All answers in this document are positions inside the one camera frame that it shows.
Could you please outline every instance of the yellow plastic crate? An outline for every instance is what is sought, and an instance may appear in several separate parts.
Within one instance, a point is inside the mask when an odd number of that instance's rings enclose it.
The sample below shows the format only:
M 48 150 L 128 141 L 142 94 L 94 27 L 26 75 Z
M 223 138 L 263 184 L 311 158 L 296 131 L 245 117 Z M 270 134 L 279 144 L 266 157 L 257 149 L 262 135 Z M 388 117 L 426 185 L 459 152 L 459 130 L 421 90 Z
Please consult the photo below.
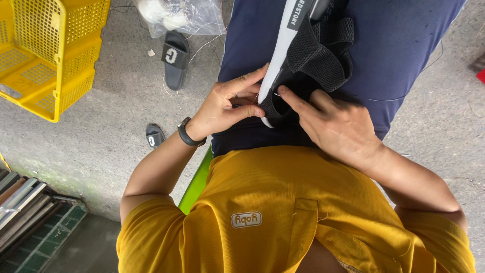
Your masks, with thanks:
M 110 0 L 0 0 L 0 96 L 58 122 L 89 91 Z

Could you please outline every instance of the yellow polo shirt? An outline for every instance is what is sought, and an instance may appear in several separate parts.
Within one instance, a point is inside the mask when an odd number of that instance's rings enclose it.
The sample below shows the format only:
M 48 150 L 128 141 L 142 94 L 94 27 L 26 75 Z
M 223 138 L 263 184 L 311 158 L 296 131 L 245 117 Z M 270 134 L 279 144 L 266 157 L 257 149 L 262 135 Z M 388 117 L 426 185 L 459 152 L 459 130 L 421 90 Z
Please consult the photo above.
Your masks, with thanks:
M 399 219 L 367 176 L 296 146 L 213 159 L 188 216 L 165 199 L 139 204 L 118 237 L 119 271 L 295 272 L 314 238 L 353 272 L 475 272 L 458 225 Z

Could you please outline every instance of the navy blue pants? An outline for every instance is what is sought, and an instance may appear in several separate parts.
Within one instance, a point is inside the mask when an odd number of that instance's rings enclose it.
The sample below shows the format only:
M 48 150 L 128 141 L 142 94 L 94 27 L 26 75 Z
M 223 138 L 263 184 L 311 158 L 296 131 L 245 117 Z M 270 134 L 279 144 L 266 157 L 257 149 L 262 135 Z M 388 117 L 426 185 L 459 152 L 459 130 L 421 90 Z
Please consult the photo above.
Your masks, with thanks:
M 466 0 L 350 0 L 354 19 L 350 48 L 353 75 L 333 98 L 365 106 L 375 134 L 383 139 L 390 123 Z M 286 0 L 235 0 L 219 81 L 255 71 L 270 62 Z M 266 127 L 244 119 L 213 134 L 214 157 L 232 150 L 276 145 L 315 147 L 299 124 Z

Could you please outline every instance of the plastic bag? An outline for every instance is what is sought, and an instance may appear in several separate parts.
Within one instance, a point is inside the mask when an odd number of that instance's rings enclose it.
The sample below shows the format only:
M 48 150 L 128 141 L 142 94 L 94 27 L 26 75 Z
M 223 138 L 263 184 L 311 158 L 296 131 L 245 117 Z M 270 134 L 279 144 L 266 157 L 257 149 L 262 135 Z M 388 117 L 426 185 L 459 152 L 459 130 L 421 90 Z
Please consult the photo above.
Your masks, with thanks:
M 188 34 L 226 33 L 220 0 L 134 0 L 152 38 L 170 30 Z

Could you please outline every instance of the black watch strap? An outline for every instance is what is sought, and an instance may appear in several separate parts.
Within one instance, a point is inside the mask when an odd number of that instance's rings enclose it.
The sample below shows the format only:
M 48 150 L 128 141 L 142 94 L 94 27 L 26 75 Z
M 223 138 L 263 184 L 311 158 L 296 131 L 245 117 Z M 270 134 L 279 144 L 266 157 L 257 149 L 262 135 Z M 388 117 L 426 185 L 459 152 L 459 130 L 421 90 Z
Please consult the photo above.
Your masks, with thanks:
M 200 147 L 204 144 L 206 144 L 206 141 L 207 141 L 207 137 L 205 137 L 203 140 L 201 141 L 195 141 L 193 139 L 190 138 L 190 136 L 187 134 L 187 132 L 185 131 L 185 126 L 187 125 L 187 123 L 190 121 L 190 118 L 189 117 L 186 117 L 179 125 L 178 125 L 178 134 L 180 135 L 180 138 L 183 140 L 183 142 L 185 142 L 185 144 L 189 145 L 189 146 L 197 146 L 197 147 Z

